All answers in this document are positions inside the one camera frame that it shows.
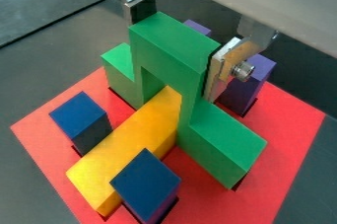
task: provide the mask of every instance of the wooden block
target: wooden block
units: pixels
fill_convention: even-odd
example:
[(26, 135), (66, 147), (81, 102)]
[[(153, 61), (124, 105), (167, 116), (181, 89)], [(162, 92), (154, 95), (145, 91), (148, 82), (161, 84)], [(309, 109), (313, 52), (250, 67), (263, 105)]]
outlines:
[(50, 112), (56, 124), (84, 156), (112, 131), (105, 110), (84, 92)]
[(201, 26), (198, 23), (193, 22), (191, 20), (186, 20), (183, 24), (189, 26), (193, 30), (199, 32), (202, 35), (210, 37), (211, 31), (206, 29), (203, 26)]
[(160, 88), (158, 81), (179, 92), (177, 145), (230, 188), (251, 168), (266, 141), (202, 100), (207, 56), (219, 44), (164, 13), (129, 31), (137, 93), (145, 102)]
[(141, 98), (136, 93), (130, 46), (121, 43), (101, 55), (102, 66), (110, 89), (137, 109)]
[(161, 158), (171, 148), (179, 103), (179, 94), (164, 87), (66, 171), (70, 182), (102, 216), (121, 203), (109, 182), (136, 155), (148, 148)]
[(255, 66), (250, 79), (247, 82), (233, 79), (217, 99), (217, 102), (239, 116), (246, 114), (261, 88), (267, 81), (271, 70), (277, 65), (259, 54), (251, 56), (247, 62)]
[(141, 223), (154, 224), (174, 202), (179, 178), (144, 149), (110, 185)]

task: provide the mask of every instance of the green arch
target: green arch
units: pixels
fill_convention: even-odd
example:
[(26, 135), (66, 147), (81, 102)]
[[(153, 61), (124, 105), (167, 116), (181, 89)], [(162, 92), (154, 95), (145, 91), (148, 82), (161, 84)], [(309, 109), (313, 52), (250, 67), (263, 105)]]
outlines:
[(179, 92), (177, 145), (230, 188), (266, 141), (201, 98), (207, 55), (219, 44), (161, 12), (129, 28), (129, 38), (130, 45), (101, 56), (110, 88), (136, 109), (164, 85)]

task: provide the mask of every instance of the red base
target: red base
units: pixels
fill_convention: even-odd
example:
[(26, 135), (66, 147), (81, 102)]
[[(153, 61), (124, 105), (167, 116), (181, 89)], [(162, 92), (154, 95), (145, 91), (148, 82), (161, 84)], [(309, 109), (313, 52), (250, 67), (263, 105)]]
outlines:
[[(49, 112), (80, 91), (106, 110), (113, 127), (133, 113), (108, 90), (100, 68), (10, 128), (78, 222), (136, 224), (124, 206), (104, 221), (65, 176), (80, 157)], [(174, 147), (165, 163), (181, 177), (179, 201), (164, 223), (271, 223), (322, 118), (322, 112), (266, 83), (247, 115), (237, 117), (269, 141), (250, 173), (235, 192), (226, 190)]]

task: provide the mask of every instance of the yellow beam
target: yellow beam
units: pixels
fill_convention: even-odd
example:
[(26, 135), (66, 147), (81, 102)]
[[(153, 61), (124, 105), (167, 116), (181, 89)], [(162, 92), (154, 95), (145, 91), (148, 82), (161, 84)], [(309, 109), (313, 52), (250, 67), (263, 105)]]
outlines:
[(161, 158), (174, 144), (181, 95), (164, 87), (66, 171), (92, 208), (108, 216), (121, 198), (110, 180), (144, 148)]

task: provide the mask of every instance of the blue block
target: blue block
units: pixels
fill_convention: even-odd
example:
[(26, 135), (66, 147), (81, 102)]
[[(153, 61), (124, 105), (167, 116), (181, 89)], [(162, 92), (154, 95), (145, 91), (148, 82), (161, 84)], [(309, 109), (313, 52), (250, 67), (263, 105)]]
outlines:
[(239, 116), (245, 115), (253, 105), (271, 70), (275, 67), (275, 63), (259, 54), (251, 56), (247, 62), (255, 66), (250, 79), (247, 82), (233, 79), (217, 99), (217, 102)]
[(205, 36), (210, 37), (211, 31), (199, 24), (197, 24), (195, 22), (193, 22), (191, 20), (186, 20), (183, 24), (189, 26), (193, 30), (203, 34)]
[(81, 156), (112, 132), (105, 110), (84, 92), (80, 92), (54, 109), (50, 112), (50, 117), (70, 139)]
[(150, 151), (144, 149), (110, 185), (141, 223), (153, 224), (174, 202), (179, 178)]

